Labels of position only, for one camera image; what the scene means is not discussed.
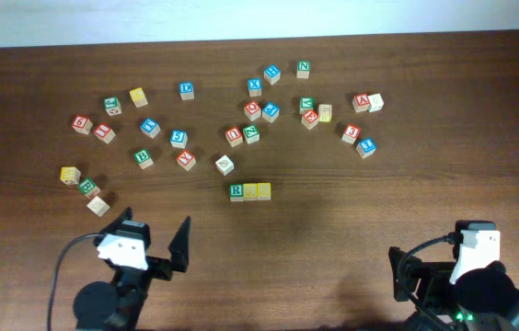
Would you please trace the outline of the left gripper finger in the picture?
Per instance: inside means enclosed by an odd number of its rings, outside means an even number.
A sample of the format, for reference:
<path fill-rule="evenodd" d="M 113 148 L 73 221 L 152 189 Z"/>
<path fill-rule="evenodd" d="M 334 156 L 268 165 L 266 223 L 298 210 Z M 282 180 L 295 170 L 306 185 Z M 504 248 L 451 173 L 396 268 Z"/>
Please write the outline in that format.
<path fill-rule="evenodd" d="M 114 234 L 124 221 L 131 221 L 132 219 L 133 210 L 131 207 L 127 207 L 114 221 L 98 232 L 98 236 L 94 239 L 93 245 L 99 246 L 107 234 Z"/>
<path fill-rule="evenodd" d="M 190 263 L 190 225 L 187 216 L 168 246 L 170 262 L 174 271 L 185 273 Z"/>

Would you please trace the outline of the green R block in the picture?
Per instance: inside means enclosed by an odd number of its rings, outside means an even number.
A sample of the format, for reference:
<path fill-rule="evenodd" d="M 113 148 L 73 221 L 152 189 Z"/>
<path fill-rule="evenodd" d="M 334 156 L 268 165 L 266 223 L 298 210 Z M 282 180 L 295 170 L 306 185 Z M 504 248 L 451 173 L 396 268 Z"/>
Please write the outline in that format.
<path fill-rule="evenodd" d="M 229 186 L 229 198 L 232 202 L 244 201 L 244 190 L 242 184 L 231 184 Z"/>

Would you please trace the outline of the yellow S block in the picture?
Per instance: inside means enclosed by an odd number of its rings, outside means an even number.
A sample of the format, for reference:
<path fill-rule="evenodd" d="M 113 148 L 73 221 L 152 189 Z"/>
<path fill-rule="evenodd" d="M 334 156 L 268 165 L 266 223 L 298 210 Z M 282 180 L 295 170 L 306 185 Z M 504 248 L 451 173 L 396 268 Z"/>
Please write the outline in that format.
<path fill-rule="evenodd" d="M 245 183 L 243 185 L 244 201 L 257 200 L 258 199 L 258 184 L 257 183 Z"/>
<path fill-rule="evenodd" d="M 271 183 L 258 183 L 258 200 L 271 200 Z"/>

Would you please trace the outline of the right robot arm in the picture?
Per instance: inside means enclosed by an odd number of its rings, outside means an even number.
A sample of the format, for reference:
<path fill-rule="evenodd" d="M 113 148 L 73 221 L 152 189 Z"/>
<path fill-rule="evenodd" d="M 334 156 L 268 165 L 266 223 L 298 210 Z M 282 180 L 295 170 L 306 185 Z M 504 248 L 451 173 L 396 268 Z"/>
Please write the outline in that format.
<path fill-rule="evenodd" d="M 399 328 L 519 331 L 519 289 L 500 248 L 495 223 L 464 220 L 408 252 L 391 246 L 394 299 L 415 306 Z"/>

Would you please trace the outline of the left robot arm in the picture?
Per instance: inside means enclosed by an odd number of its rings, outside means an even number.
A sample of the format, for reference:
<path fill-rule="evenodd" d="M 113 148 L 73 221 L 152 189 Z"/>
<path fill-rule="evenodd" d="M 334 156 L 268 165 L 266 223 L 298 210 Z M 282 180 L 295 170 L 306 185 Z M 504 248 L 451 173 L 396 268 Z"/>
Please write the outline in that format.
<path fill-rule="evenodd" d="M 126 208 L 94 240 L 98 257 L 113 271 L 112 280 L 87 284 L 75 296 L 77 330 L 134 330 L 153 280 L 172 280 L 187 271 L 191 218 L 187 217 L 168 246 L 169 258 L 151 257 L 150 227 Z"/>

